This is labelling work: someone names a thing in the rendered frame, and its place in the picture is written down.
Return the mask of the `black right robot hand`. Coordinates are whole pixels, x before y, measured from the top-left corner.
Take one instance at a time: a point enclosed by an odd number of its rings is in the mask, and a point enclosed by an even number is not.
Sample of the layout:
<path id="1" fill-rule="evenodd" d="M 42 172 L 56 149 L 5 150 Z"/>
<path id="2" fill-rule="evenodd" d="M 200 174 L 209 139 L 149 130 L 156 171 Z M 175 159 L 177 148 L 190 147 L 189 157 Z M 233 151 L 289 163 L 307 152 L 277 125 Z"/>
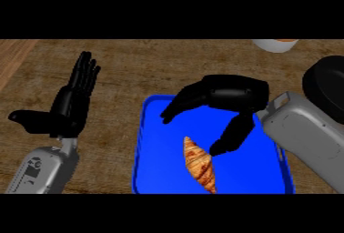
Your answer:
<path id="1" fill-rule="evenodd" d="M 262 80 L 239 75 L 206 75 L 178 91 L 159 115 L 162 123 L 169 124 L 178 114 L 199 106 L 236 112 L 218 140 L 209 146 L 212 157 L 233 152 L 253 129 L 252 117 L 267 106 L 268 94 L 268 83 Z"/>

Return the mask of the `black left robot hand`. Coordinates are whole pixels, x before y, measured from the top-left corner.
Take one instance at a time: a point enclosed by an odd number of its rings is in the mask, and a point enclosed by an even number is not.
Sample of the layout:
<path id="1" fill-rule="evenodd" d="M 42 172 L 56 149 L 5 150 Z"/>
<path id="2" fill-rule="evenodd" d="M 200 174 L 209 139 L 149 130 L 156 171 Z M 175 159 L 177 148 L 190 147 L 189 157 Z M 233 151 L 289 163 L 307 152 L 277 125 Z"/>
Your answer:
<path id="1" fill-rule="evenodd" d="M 50 111 L 14 110 L 8 114 L 7 119 L 19 123 L 29 134 L 73 138 L 82 132 L 98 70 L 91 53 L 82 51 L 67 84 L 59 89 L 51 102 Z"/>

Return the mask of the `black round pot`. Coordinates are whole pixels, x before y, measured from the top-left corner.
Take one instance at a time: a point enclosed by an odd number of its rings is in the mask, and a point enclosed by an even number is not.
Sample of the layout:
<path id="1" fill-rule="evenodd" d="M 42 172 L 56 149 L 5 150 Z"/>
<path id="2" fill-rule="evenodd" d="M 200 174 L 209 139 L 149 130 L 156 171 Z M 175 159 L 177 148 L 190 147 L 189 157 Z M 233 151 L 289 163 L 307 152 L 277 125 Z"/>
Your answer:
<path id="1" fill-rule="evenodd" d="M 302 76 L 308 101 L 344 125 L 344 56 L 326 56 Z"/>

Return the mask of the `golden brown croissant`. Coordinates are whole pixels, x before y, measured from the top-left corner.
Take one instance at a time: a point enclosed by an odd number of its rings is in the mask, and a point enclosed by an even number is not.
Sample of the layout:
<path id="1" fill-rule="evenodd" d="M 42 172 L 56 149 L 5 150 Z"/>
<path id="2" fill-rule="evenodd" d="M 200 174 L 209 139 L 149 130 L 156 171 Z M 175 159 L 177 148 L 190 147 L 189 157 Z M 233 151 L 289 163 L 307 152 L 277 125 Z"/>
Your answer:
<path id="1" fill-rule="evenodd" d="M 190 137 L 184 137 L 183 155 L 186 168 L 190 176 L 200 184 L 202 188 L 211 193 L 217 193 L 215 171 L 212 157 L 205 150 L 196 145 Z"/>

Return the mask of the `blue rectangular tray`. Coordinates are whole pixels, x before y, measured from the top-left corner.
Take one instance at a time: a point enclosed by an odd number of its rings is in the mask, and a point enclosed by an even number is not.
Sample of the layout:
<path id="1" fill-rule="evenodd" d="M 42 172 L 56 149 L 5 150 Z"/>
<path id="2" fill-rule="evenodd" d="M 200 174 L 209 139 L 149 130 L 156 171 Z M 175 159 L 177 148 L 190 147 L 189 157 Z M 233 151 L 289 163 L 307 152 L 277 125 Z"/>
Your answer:
<path id="1" fill-rule="evenodd" d="M 231 111 L 200 106 L 183 112 L 169 124 L 159 114 L 171 95 L 152 95 L 141 103 L 140 131 L 131 177 L 135 194 L 202 194 L 205 189 L 190 176 L 183 154 L 189 137 L 208 149 L 236 116 Z M 218 194 L 290 194 L 292 176 L 284 152 L 253 127 L 233 152 L 212 158 Z"/>

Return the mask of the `white cup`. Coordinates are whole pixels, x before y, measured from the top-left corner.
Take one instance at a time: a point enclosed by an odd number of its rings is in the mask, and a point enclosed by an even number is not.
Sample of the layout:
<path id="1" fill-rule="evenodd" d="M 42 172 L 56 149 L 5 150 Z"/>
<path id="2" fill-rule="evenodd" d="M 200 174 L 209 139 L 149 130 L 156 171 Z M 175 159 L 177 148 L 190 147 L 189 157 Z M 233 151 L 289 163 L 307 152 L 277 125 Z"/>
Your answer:
<path id="1" fill-rule="evenodd" d="M 267 52 L 284 53 L 296 44 L 296 39 L 253 39 L 253 45 Z"/>

